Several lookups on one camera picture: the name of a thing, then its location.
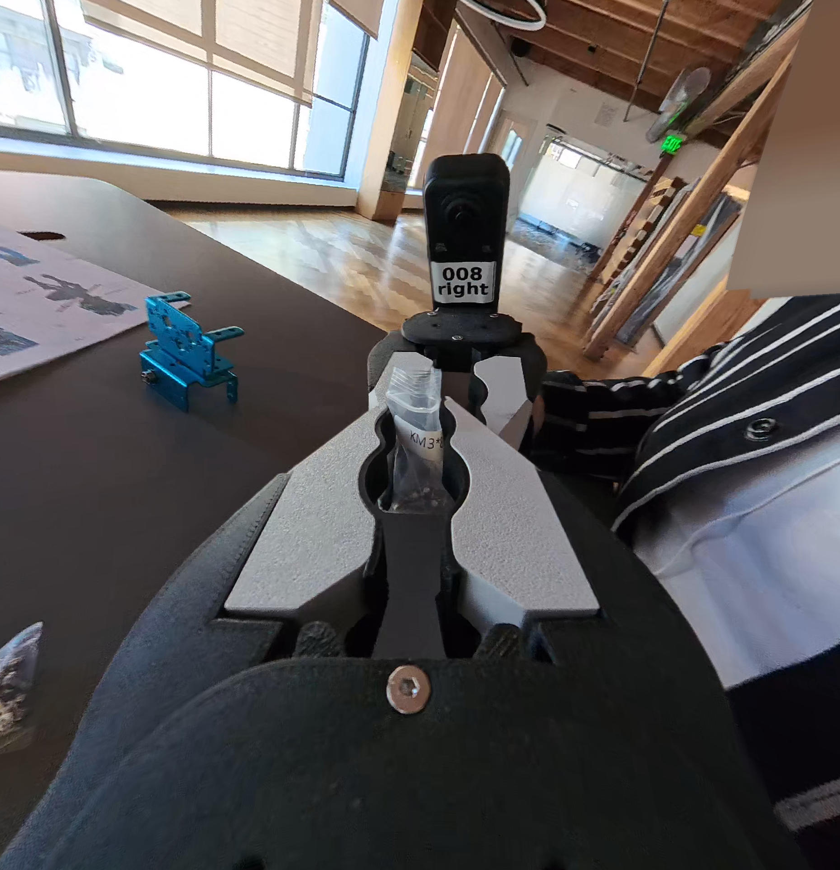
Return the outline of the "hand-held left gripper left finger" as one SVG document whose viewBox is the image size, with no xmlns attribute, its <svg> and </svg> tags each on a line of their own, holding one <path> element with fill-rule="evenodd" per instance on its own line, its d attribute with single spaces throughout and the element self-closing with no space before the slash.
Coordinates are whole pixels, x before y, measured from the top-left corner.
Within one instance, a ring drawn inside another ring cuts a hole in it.
<svg viewBox="0 0 840 870">
<path fill-rule="evenodd" d="M 370 656 L 387 590 L 363 472 L 384 442 L 376 406 L 295 465 L 228 594 L 225 615 L 330 625 Z"/>
</svg>

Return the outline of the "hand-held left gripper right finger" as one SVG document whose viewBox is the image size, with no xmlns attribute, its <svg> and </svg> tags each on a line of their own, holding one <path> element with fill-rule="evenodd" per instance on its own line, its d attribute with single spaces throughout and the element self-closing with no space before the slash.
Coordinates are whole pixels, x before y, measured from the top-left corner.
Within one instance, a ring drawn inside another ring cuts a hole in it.
<svg viewBox="0 0 840 870">
<path fill-rule="evenodd" d="M 469 658 L 496 625 L 591 619 L 601 606 L 534 464 L 454 399 L 442 401 L 444 656 Z"/>
</svg>

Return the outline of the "labelled bag of dark screws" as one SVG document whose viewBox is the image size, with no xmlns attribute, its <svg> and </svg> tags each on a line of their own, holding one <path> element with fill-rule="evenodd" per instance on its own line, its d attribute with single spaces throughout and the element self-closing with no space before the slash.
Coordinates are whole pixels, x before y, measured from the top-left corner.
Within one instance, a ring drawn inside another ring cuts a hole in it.
<svg viewBox="0 0 840 870">
<path fill-rule="evenodd" d="M 386 393 L 396 438 L 389 501 L 393 513 L 444 515 L 454 506 L 443 480 L 441 380 L 436 368 L 393 369 Z"/>
</svg>

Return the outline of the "person's right forearm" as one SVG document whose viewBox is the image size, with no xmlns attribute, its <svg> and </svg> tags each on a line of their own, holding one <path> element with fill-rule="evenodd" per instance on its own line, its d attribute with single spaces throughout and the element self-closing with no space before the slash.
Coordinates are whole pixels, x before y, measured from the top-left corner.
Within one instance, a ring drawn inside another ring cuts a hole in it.
<svg viewBox="0 0 840 870">
<path fill-rule="evenodd" d="M 725 346 L 716 344 L 654 377 L 591 381 L 548 372 L 538 394 L 543 419 L 534 425 L 529 458 L 552 473 L 621 481 L 645 434 L 709 372 Z"/>
</svg>

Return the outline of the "dark desk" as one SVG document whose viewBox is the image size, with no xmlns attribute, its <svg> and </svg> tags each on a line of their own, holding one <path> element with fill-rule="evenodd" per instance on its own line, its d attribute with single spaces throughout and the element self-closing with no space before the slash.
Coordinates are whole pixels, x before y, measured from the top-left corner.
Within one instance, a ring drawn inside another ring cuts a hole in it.
<svg viewBox="0 0 840 870">
<path fill-rule="evenodd" d="M 30 736 L 0 754 L 0 858 L 66 758 L 94 689 L 170 575 L 264 484 L 368 405 L 382 331 L 105 182 L 0 171 L 0 225 L 191 295 L 223 387 L 180 411 L 141 380 L 142 325 L 0 382 L 0 647 L 41 622 Z"/>
</svg>

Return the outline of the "beige roller blind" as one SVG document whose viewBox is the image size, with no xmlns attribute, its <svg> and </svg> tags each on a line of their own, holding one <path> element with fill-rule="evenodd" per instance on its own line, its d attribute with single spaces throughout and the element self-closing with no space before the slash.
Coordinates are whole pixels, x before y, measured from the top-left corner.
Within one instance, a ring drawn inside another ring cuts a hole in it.
<svg viewBox="0 0 840 870">
<path fill-rule="evenodd" d="M 87 24 L 201 64 L 297 103 L 348 106 L 362 61 L 349 60 L 340 21 L 359 50 L 379 37 L 383 2 L 82 1 Z"/>
</svg>

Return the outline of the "flat labelled screw bag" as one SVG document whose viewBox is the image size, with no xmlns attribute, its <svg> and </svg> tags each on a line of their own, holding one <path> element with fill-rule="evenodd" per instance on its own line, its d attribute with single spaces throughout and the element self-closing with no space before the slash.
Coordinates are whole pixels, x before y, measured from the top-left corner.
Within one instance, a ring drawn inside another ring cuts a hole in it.
<svg viewBox="0 0 840 870">
<path fill-rule="evenodd" d="M 0 647 L 0 756 L 26 748 L 35 727 L 28 721 L 44 624 L 29 625 Z"/>
</svg>

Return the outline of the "open instruction booklet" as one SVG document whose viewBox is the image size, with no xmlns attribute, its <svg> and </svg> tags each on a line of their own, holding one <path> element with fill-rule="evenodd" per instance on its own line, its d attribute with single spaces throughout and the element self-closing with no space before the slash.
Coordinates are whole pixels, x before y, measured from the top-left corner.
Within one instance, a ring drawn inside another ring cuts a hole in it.
<svg viewBox="0 0 840 870">
<path fill-rule="evenodd" d="M 146 324 L 162 294 L 0 225 L 0 381 Z"/>
</svg>

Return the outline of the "blue metal bracket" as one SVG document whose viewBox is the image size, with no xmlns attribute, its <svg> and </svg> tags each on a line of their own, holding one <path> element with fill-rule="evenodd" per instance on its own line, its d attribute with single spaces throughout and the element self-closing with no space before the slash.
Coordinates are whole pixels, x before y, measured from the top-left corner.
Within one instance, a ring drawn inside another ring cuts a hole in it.
<svg viewBox="0 0 840 870">
<path fill-rule="evenodd" d="M 227 400 L 237 403 L 239 381 L 233 363 L 216 351 L 216 345 L 244 335 L 230 326 L 205 332 L 177 307 L 191 297 L 183 291 L 145 299 L 149 331 L 153 339 L 140 353 L 141 378 L 160 397 L 181 411 L 189 411 L 192 386 L 210 389 L 224 385 Z"/>
</svg>

